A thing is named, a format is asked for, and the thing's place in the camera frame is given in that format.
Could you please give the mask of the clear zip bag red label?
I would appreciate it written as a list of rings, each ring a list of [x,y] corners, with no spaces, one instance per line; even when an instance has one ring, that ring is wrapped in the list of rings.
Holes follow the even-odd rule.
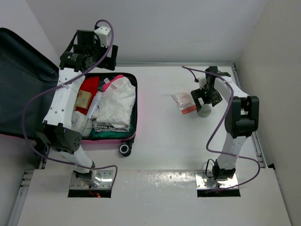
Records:
[[[187,89],[173,94],[172,98],[177,103],[177,106],[183,115],[191,113],[197,109],[192,95]]]

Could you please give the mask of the pink towel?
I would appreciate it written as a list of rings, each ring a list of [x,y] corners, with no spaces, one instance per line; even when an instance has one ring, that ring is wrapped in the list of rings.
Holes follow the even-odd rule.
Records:
[[[111,85],[112,82],[114,82],[117,79],[123,78],[124,76],[122,74],[117,75],[115,78],[113,78],[112,80],[109,80],[108,78],[105,78],[103,81],[105,82],[104,85],[102,85],[102,92],[105,92],[106,89]]]

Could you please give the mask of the red cloth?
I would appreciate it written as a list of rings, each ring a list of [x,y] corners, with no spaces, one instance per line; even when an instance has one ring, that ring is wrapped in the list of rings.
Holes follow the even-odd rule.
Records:
[[[84,80],[84,82],[82,83],[81,87],[79,90],[84,90],[87,92],[90,92],[92,94],[92,97],[90,99],[89,105],[87,109],[83,109],[83,108],[79,108],[76,107],[75,110],[81,112],[82,114],[86,115],[89,107],[91,105],[91,102],[94,98],[94,96],[96,95],[97,91],[98,91],[98,85],[99,85],[99,80],[100,78],[95,76],[95,77],[90,77]]]

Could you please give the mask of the white cloth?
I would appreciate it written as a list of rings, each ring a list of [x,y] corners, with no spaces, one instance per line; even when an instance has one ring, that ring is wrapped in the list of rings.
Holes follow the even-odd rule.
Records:
[[[127,77],[123,76],[111,82],[99,101],[96,122],[118,129],[130,126],[135,98],[136,88]]]

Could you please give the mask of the small yellow cardboard box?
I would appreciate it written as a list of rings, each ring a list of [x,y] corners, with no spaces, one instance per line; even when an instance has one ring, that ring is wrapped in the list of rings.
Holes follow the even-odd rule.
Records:
[[[83,109],[87,109],[90,99],[92,97],[92,94],[90,92],[80,90],[78,92],[78,96],[75,101],[75,106]]]

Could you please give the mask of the pink suitcase with dark lining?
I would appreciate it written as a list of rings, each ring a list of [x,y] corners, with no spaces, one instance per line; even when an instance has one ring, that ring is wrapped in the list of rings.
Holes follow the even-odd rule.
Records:
[[[55,86],[58,70],[57,66],[19,35],[7,28],[0,28],[0,134],[24,139],[21,116],[25,104],[42,91]],[[28,139],[37,142],[35,148],[40,153],[46,148],[36,134],[36,129],[42,122],[42,116],[46,115],[53,95],[46,95],[34,102],[25,118]],[[132,112],[138,115],[137,97]],[[129,150],[134,140],[135,133],[121,139],[83,137],[84,144],[127,144]]]

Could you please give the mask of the white pink spray bottle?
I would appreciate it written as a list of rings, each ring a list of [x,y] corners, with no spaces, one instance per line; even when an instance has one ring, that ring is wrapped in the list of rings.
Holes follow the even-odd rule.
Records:
[[[86,116],[89,118],[89,119],[95,119],[97,116],[96,114],[98,113],[98,110],[99,110],[99,101],[101,100],[103,96],[103,93],[98,91],[96,93],[96,95],[94,96],[92,102],[91,102],[91,105],[89,107],[89,110],[86,114]]]

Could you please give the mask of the black white newspaper print bag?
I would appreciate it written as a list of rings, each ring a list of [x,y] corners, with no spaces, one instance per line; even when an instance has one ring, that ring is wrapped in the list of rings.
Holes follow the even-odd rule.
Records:
[[[130,131],[130,127],[129,126],[125,126],[122,128],[116,128],[110,124],[105,124],[105,123],[97,123],[95,122],[93,124],[93,129],[96,132],[129,132]]]

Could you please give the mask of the white drawstring pouch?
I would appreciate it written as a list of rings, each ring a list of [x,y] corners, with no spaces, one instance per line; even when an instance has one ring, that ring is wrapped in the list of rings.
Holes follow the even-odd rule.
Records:
[[[71,129],[88,137],[93,128],[93,121],[79,111],[74,111],[71,117]]]

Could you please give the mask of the green printed shirt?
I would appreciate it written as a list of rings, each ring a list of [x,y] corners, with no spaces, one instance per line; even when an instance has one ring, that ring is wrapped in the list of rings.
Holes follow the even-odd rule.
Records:
[[[96,132],[93,128],[90,133],[90,138],[95,139],[121,139],[126,137],[131,137],[136,131],[137,125],[137,115],[133,112],[131,116],[128,113],[118,113],[113,115],[99,116],[98,118],[93,119],[93,124],[105,123],[110,124],[116,128],[122,128],[125,126],[130,127],[129,132]]]

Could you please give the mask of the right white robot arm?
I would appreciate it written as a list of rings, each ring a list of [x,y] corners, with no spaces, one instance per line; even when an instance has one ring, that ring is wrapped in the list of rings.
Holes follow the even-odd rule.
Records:
[[[241,90],[227,72],[220,72],[216,66],[205,71],[204,78],[196,78],[199,88],[191,92],[198,114],[205,118],[211,108],[222,100],[228,105],[218,126],[224,125],[227,132],[220,155],[214,161],[212,178],[226,180],[233,178],[236,161],[243,144],[259,125],[259,98]]]

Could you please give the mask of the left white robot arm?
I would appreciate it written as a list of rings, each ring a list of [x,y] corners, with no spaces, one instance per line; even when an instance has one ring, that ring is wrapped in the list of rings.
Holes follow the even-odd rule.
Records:
[[[106,59],[112,44],[111,28],[94,31],[77,30],[60,56],[58,89],[37,135],[43,143],[74,164],[76,178],[86,183],[95,181],[95,164],[81,146],[82,135],[72,130],[71,118],[78,92],[85,79],[81,74]]]

